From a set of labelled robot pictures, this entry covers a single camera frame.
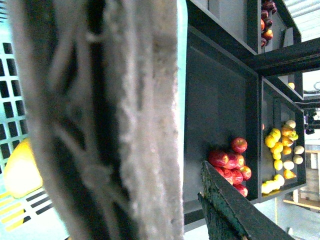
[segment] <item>shelf compartment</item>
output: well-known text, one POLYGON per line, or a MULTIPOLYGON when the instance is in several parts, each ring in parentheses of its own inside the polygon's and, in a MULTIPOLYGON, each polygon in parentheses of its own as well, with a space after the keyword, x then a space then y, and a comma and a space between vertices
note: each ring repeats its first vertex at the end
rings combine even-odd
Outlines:
POLYGON ((194 27, 189 27, 184 137, 184 212, 201 209, 201 163, 212 147, 230 148, 235 137, 248 142, 246 164, 252 177, 247 199, 258 201, 260 188, 261 81, 249 67, 194 27))
MULTIPOLYGON (((270 81, 263 79, 263 91, 262 91, 262 117, 261 121, 265 128, 262 132, 262 140, 270 133, 272 128, 281 130, 283 124, 288 120, 294 120, 296 122, 296 133, 298 134, 298 140, 294 141, 291 148, 293 149, 297 145, 305 147, 305 130, 304 130, 304 113, 303 111, 285 94, 279 91, 270 81)), ((293 179, 286 179, 285 184, 279 190, 275 190, 269 194, 263 194, 261 202, 275 198, 278 195, 283 195, 288 192, 292 192, 297 188, 301 188, 306 185, 306 163, 305 154, 303 157, 303 163, 294 165, 292 170, 296 173, 297 177, 293 179)), ((283 155, 281 160, 292 160, 293 154, 283 155)), ((260 158, 260 179, 261 183, 268 180, 273 180, 276 174, 283 176, 283 170, 277 171, 274 169, 274 159, 270 149, 262 144, 261 146, 261 158, 260 158)))

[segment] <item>metal bar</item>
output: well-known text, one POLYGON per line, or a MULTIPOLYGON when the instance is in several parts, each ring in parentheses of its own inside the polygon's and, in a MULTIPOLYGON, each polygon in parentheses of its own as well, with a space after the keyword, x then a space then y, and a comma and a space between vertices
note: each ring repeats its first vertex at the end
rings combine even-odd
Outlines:
POLYGON ((263 76, 280 76, 320 69, 320 38, 283 47, 242 61, 263 76))

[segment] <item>yellow squash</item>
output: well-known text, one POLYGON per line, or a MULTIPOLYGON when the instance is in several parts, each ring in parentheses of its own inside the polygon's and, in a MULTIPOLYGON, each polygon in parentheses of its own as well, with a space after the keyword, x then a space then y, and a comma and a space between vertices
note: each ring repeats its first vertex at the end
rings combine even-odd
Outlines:
POLYGON ((22 198, 42 187, 43 180, 28 138, 20 142, 9 157, 3 180, 5 189, 14 198, 22 198))

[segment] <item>floor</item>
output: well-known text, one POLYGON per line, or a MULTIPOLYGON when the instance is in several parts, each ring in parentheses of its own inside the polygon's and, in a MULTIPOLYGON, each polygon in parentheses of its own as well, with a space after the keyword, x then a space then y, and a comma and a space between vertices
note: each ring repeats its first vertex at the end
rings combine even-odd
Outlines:
MULTIPOLYGON (((320 240, 320 214, 308 209, 283 202, 280 196, 254 206, 283 230, 293 228, 293 237, 298 240, 320 240)), ((184 240, 208 240, 208 229, 204 220, 199 227, 189 230, 185 226, 184 240)))

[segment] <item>plastic crate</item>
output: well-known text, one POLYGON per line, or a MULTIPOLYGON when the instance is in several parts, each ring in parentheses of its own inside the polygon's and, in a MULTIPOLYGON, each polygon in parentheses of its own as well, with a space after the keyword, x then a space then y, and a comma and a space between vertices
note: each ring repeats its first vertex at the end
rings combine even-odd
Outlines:
POLYGON ((3 170, 28 129, 6 23, 0 24, 0 32, 0 239, 65 240, 67 230, 43 188, 15 199, 4 187, 3 170))

